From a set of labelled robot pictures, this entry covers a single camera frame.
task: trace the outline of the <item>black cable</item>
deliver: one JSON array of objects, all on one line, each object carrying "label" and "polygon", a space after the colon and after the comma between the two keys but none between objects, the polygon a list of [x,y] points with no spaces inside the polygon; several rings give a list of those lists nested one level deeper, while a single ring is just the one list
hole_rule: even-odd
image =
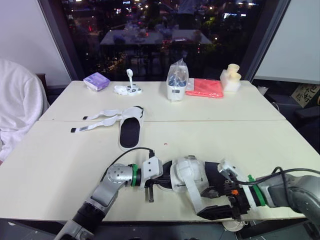
[{"label": "black cable", "polygon": [[[283,173],[291,173],[291,172],[311,172],[311,173],[315,173],[315,174],[319,174],[320,175],[320,171],[317,170],[313,170],[313,169],[309,169],[309,168],[292,168],[292,169],[287,169],[287,170],[283,170]],[[239,180],[234,180],[235,183],[237,184],[241,184],[241,185],[248,185],[248,186],[252,186],[252,185],[257,185],[260,184],[268,179],[271,179],[273,177],[279,176],[281,175],[281,172],[277,172],[277,173],[272,173],[268,176],[265,176],[259,180],[256,181],[239,181]]]},{"label": "black cable", "polygon": [[282,181],[283,181],[283,187],[284,187],[284,194],[285,194],[285,199],[289,205],[289,207],[294,210],[295,212],[298,212],[298,210],[296,210],[293,205],[291,204],[291,200],[289,199],[289,190],[288,190],[288,183],[287,183],[287,179],[286,179],[286,174],[284,173],[284,170],[282,169],[282,167],[277,166],[271,174],[275,174],[277,170],[280,170],[280,174],[282,177]]},{"label": "black cable", "polygon": [[154,152],[151,148],[148,148],[148,147],[139,146],[139,147],[131,148],[131,149],[129,149],[128,151],[125,151],[124,153],[122,153],[120,156],[118,156],[118,157],[106,168],[106,170],[104,171],[103,176],[102,176],[100,182],[102,182],[102,180],[104,179],[104,177],[105,177],[106,174],[107,174],[108,169],[109,169],[113,164],[115,164],[120,158],[122,158],[122,157],[123,157],[124,155],[126,155],[127,153],[129,153],[129,152],[131,152],[131,151],[133,151],[133,150],[137,150],[137,149],[148,150],[148,151],[149,151],[149,158],[152,158],[152,157],[155,155],[155,152]]}]

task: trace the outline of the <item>red cloth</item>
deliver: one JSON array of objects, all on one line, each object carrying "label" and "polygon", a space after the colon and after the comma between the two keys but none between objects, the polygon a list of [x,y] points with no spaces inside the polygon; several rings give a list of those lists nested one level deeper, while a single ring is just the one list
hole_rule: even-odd
[{"label": "red cloth", "polygon": [[220,81],[201,78],[195,78],[193,91],[186,91],[185,94],[208,98],[223,98],[224,96]]}]

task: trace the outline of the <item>window frame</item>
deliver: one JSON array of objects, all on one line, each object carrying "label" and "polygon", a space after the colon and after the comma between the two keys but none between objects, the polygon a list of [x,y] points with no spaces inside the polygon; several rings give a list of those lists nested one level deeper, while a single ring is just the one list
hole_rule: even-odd
[{"label": "window frame", "polygon": [[[59,0],[37,0],[71,80],[85,78]],[[240,64],[242,79],[252,82],[268,51],[291,0],[266,0],[259,21]]]}]

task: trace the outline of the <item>white slipper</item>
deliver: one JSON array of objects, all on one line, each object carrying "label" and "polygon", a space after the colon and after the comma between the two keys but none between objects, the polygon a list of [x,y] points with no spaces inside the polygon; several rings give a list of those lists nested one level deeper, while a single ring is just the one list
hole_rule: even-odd
[{"label": "white slipper", "polygon": [[144,108],[132,106],[123,111],[103,110],[94,116],[85,116],[84,120],[96,119],[100,116],[112,116],[92,125],[72,128],[71,133],[84,132],[99,126],[112,126],[116,121],[120,121],[119,147],[127,151],[139,145],[140,130],[144,122]]}]

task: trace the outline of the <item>clear plastic bag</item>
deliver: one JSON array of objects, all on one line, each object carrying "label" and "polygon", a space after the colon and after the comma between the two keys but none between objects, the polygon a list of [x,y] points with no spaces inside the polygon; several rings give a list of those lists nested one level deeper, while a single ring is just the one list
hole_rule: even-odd
[{"label": "clear plastic bag", "polygon": [[188,80],[188,67],[182,58],[171,64],[166,78],[167,98],[172,102],[181,101],[185,95]]}]

